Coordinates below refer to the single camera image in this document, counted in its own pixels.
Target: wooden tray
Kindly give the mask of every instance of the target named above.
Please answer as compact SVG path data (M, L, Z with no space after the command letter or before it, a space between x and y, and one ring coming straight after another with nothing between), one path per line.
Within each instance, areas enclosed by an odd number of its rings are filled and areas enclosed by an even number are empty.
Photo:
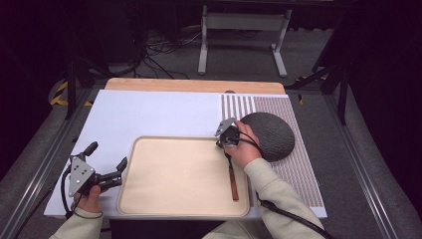
M249 211L247 176L212 137L142 136L133 144L118 210L129 215L240 217Z

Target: metal frame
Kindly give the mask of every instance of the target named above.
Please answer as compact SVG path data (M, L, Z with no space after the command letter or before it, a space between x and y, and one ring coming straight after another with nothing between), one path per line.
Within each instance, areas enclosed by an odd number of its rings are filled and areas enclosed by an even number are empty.
M46 181L53 165L56 162L60 150L63 147L64 140L68 136L73 124L78 118L78 115L81 112L84 103L87 101L90 93L91 90L82 90L78 98L78 106L76 107L75 112L68 120L63 122L62 126L57 132L53 144L50 146L49 151L41 162L34 177L29 182L24 195L22 196L17 207L15 208L15 211L1 232L0 238L14 238L15 234L24 223L25 219L29 216L29 213L32 210L32 206L35 203L35 200L37 199L37 196L40 193L44 182Z
M280 15L264 14L234 14L234 13L208 13L208 7L202 10L202 45L199 55L198 74L205 75L208 55L207 31L208 29L238 29L278 31L279 39L272 44L272 52L276 61L277 70L282 78L288 74L280 50L291 19L292 10Z
M342 124L337 116L337 108L333 96L324 96L325 103L328 106L332 118L334 119L335 125L340 132L340 135L346 145L346 149L351 158L351 166L354 169L357 179L359 180L360 186L362 187L363 193L365 194L368 205L372 210L378 227L382 233L383 238L393 239L398 238L394 230L394 227L388 218L387 212L385 211L384 205L381 202L379 194L370 178L368 172L363 165L362 159L360 158L357 148L354 144L354 140L347 129L347 126Z

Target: gray carpet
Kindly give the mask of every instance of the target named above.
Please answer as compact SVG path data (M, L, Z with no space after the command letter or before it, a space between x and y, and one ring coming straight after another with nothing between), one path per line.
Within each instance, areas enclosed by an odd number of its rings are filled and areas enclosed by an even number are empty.
M290 85L297 77L310 75L317 56L329 38L331 31L288 32L282 48L288 77L281 79L275 67L273 56L269 51L274 35L260 33L253 38L244 38L230 32L215 33L209 41L207 73L196 74L200 45L192 42L171 54L159 54L153 57L164 69L187 74L190 79L207 79L218 81L262 81L280 82ZM114 65L112 70L121 69ZM155 77L155 73L142 64L137 72L143 77ZM162 72L156 72L158 78L168 78ZM178 79L184 76L171 73ZM94 100L98 89L104 87L105 81L98 81L91 91ZM361 181L352 166L347 145L335 126L336 118L330 113L326 97L316 91L317 84L306 87L304 104L298 101L297 92L288 91L310 156L316 178L320 183L320 192L328 217L322 220L324 227L335 238L388 238L379 229L376 217L368 203ZM69 135L64 139L54 166L36 202L54 185L73 148L73 140L78 137L90 107L83 107ZM54 106L40 130L22 152L6 177L0 182L0 230L3 230L19 204L28 183L36 173L38 166L48 154L50 145L61 125L64 123L66 108ZM389 173L369 132L364 124L352 93L348 94L346 108L347 129L354 139L362 162L370 175L388 218L391 220L396 236L390 238L422 238L422 226L413 207L399 185ZM19 238L48 238L64 222L60 219L43 215L49 197L30 218ZM111 238L109 232L102 233L101 238Z

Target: floor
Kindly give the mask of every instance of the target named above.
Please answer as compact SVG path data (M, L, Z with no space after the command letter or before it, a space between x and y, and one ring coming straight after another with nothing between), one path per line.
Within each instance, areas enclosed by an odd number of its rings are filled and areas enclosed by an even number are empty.
M185 46L150 58L176 79L278 82L287 86L296 78L312 73L331 33L289 31L282 48L288 71L284 79L278 76L269 50L274 35L265 32L218 31L212 34L204 76L196 73L200 38L193 38L195 33L186 38ZM156 70L160 67L155 65L153 70L142 63L136 73L125 77L169 78L166 73ZM110 65L111 71L124 68L126 66L122 64ZM26 224L19 238L47 238L63 224L62 219L44 216L49 200L46 193L59 178L89 115L91 107L84 103L94 101L105 83L106 80L97 80L93 89L79 89L79 107L68 120L64 120L66 107L53 106L39 131L0 182L1 238L13 237L23 223ZM318 85L312 83L300 91L287 93L320 184L328 214L321 221L326 230L341 239L422 238L421 221L377 150L352 90L348 91L346 126L343 126L335 115L337 92L322 96ZM57 87L53 88L51 95L56 90ZM40 207L26 221L39 202ZM105 220L103 228L108 227ZM118 235L105 232L101 238L118 238Z

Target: human arm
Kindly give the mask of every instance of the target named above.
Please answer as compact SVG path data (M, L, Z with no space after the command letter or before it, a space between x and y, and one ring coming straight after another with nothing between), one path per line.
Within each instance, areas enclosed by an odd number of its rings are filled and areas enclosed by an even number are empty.
M101 189L97 185L91 189L88 197L82 196L80 199L80 194L76 194L75 199L79 200L79 203L74 215L50 239L100 238L103 225L100 194Z
M259 144L258 138L248 125L239 121L236 121L235 124L239 131L247 134ZM240 134L240 137L249 139L243 134ZM226 147L225 151L232 155L238 165L244 168L262 200L271 201L278 208L301 216L322 228L317 217L302 202L292 186L280 179L254 146L240 141L238 146ZM311 228L289 217L280 215L263 206L260 206L260 211L267 229L274 238L322 238Z

